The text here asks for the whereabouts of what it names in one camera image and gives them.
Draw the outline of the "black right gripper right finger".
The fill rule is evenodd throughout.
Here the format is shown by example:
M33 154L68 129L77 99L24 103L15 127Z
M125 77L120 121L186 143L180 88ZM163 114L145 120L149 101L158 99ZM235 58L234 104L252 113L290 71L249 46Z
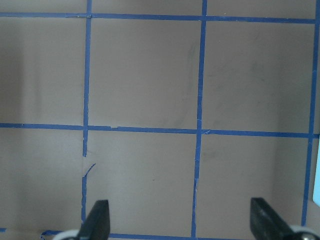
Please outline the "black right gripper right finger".
M256 240L297 240L296 233L262 197L250 200L250 230Z

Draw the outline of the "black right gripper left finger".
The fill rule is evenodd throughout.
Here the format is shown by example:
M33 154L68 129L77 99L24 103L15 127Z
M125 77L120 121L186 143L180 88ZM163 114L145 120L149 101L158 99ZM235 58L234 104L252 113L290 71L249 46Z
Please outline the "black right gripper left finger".
M110 235L110 209L108 200L97 200L81 226L78 240L107 240Z

